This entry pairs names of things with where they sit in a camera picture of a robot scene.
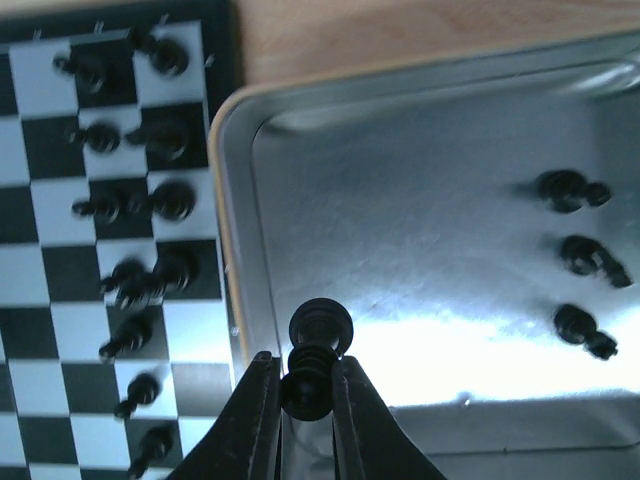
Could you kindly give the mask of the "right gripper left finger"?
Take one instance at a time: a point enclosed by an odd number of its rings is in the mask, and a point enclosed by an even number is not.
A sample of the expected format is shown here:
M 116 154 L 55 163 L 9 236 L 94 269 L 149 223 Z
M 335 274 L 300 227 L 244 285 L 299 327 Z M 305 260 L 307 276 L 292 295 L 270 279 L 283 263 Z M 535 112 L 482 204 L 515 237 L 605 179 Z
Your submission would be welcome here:
M 176 480 L 280 477 L 281 359 L 257 353 L 213 427 L 172 472 Z

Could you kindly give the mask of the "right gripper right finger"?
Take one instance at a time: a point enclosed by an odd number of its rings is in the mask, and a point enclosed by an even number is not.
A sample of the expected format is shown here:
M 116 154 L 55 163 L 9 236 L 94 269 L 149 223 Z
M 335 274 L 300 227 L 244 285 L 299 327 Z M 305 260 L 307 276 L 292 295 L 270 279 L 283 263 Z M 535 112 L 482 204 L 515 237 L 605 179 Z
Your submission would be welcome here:
M 333 365 L 332 388 L 339 479 L 445 479 L 406 436 L 355 357 Z

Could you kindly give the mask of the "black white chess board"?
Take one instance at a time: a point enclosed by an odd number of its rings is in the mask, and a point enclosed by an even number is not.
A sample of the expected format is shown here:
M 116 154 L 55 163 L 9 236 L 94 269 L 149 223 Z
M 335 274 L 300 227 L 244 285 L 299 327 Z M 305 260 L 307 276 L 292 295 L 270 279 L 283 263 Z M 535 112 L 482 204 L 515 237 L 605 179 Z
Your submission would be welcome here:
M 171 430 L 163 479 L 214 425 L 233 388 L 206 137 L 235 83 L 226 1 L 167 1 L 1 24 L 1 475 L 123 479 L 152 428 Z M 132 28 L 189 54 L 158 74 Z M 56 55 L 111 64 L 91 95 Z M 130 195 L 111 224 L 71 212 Z M 153 335 L 101 362 L 135 315 Z

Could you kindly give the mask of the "metal tin tray with pieces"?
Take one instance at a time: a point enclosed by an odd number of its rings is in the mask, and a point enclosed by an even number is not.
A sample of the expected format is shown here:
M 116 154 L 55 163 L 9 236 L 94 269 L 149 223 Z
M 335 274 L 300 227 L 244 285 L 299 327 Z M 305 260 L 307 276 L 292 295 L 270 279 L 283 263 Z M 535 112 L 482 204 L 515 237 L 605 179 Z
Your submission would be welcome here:
M 639 475 L 639 33 L 456 55 L 237 91 L 209 140 L 241 358 L 292 348 L 315 297 L 451 479 Z M 569 214 L 536 193 L 570 169 L 613 192 Z M 579 276 L 562 241 L 630 274 Z M 565 343 L 563 304 L 618 343 Z

